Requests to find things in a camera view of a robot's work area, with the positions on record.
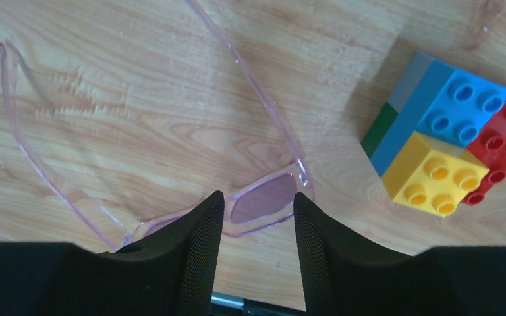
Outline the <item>pink transparent sunglasses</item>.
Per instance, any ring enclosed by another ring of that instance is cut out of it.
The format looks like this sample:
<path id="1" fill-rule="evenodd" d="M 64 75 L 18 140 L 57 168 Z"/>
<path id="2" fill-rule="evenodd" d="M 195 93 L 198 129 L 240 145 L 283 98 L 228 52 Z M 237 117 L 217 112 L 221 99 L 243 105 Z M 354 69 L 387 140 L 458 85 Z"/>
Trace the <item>pink transparent sunglasses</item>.
<path id="1" fill-rule="evenodd" d="M 215 25 L 213 20 L 196 1 L 188 1 L 210 32 L 231 53 L 235 63 L 242 69 L 251 86 L 258 94 L 268 115 L 277 126 L 280 135 L 291 152 L 293 162 L 236 191 L 225 199 L 222 233 L 238 238 L 282 223 L 293 215 L 295 194 L 302 192 L 313 197 L 314 186 L 304 163 L 303 154 L 276 102 L 255 75 L 235 46 Z M 16 83 L 22 57 L 9 41 L 0 42 L 0 68 L 3 103 L 14 139 L 34 170 L 63 203 L 93 230 L 108 246 L 119 250 L 137 240 L 175 222 L 191 210 L 183 209 L 169 215 L 144 219 L 134 230 L 129 230 L 100 202 L 87 194 L 80 186 L 51 168 L 30 145 L 20 127 L 17 111 Z"/>

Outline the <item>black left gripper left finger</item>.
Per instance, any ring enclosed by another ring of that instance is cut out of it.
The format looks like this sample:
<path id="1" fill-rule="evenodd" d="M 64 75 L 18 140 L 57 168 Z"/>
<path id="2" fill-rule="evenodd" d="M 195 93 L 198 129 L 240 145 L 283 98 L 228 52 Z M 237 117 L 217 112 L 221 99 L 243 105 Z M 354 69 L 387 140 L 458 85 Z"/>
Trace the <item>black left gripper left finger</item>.
<path id="1" fill-rule="evenodd" d="M 224 197 L 115 253 L 0 242 L 0 315 L 208 315 Z"/>

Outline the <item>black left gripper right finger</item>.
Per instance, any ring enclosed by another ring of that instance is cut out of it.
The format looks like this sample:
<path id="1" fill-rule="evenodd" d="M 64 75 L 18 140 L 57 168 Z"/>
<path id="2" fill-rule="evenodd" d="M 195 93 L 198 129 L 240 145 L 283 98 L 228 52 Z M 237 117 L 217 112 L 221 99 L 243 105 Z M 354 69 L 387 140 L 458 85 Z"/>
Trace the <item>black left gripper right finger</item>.
<path id="1" fill-rule="evenodd" d="M 410 256 L 351 230 L 302 193 L 293 213 L 308 315 L 506 315 L 506 246 Z"/>

